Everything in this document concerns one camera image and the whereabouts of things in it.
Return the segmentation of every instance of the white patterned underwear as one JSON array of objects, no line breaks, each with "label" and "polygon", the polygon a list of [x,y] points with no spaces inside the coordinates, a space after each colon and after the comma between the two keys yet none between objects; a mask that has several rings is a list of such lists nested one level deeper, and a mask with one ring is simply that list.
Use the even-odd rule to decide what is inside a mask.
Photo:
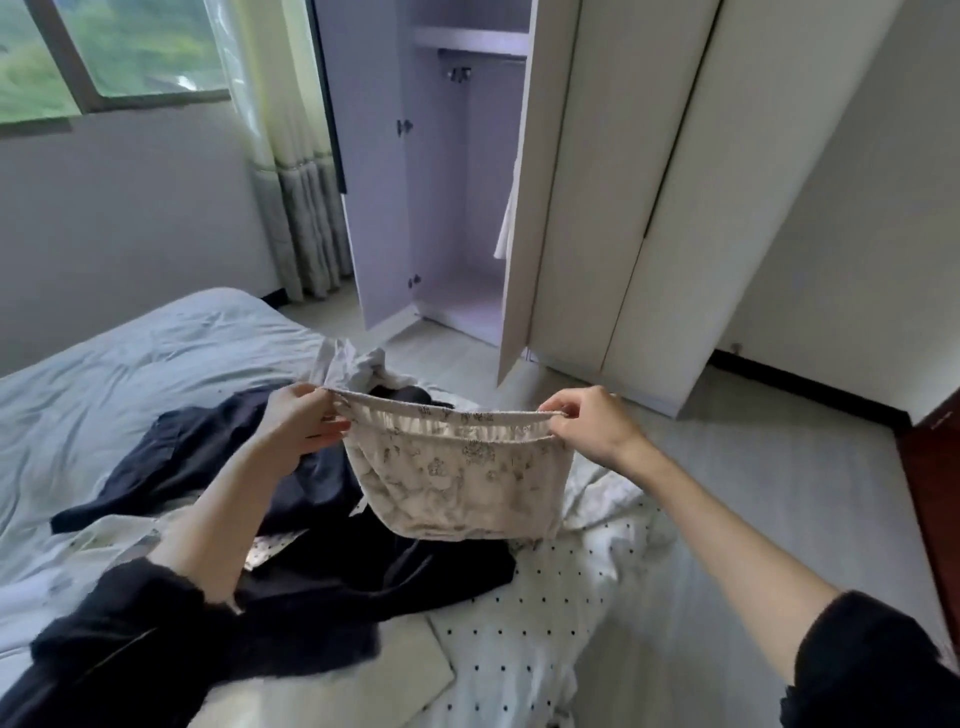
[{"label": "white patterned underwear", "polygon": [[364,497],[413,539],[552,538],[573,451],[548,412],[455,412],[334,390]]}]

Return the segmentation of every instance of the black baseboard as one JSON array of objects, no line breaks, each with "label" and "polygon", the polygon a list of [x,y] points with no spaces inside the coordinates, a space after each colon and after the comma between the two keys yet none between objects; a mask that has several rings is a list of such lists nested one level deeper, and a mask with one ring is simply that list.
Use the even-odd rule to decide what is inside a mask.
[{"label": "black baseboard", "polygon": [[792,375],[789,372],[758,364],[750,359],[737,356],[730,352],[721,352],[719,349],[710,356],[709,364],[725,372],[745,376],[747,379],[768,384],[771,387],[782,389],[784,392],[817,401],[827,407],[839,409],[841,412],[855,415],[879,425],[886,425],[894,432],[909,429],[910,416],[901,409],[867,400],[842,389],[835,389],[812,379]]},{"label": "black baseboard", "polygon": [[286,289],[278,288],[273,293],[268,293],[266,296],[261,296],[260,301],[268,305],[270,308],[280,308],[282,305],[286,305],[290,302],[290,297],[287,296]]}]

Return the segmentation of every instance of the window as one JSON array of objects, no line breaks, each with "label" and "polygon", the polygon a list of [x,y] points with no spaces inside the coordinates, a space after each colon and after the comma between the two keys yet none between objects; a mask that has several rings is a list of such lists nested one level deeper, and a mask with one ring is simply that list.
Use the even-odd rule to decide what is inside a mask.
[{"label": "window", "polygon": [[204,0],[0,0],[0,124],[228,98]]}]

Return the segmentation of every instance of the black sleeve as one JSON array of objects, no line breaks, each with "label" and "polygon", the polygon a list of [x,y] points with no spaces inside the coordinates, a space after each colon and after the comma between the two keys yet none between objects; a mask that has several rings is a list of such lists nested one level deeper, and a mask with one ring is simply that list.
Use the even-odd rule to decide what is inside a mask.
[{"label": "black sleeve", "polygon": [[960,726],[960,678],[912,618],[859,592],[837,597],[797,653],[780,722],[806,726]]},{"label": "black sleeve", "polygon": [[185,726],[220,670],[235,617],[146,559],[107,571],[31,644],[0,725]]}]

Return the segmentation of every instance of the curtain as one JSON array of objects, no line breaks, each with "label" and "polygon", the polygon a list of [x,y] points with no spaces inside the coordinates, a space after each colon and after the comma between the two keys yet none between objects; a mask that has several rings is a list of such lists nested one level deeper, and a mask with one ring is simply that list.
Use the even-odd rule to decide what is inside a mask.
[{"label": "curtain", "polygon": [[325,298],[353,265],[306,7],[205,2],[280,282],[291,301]]}]

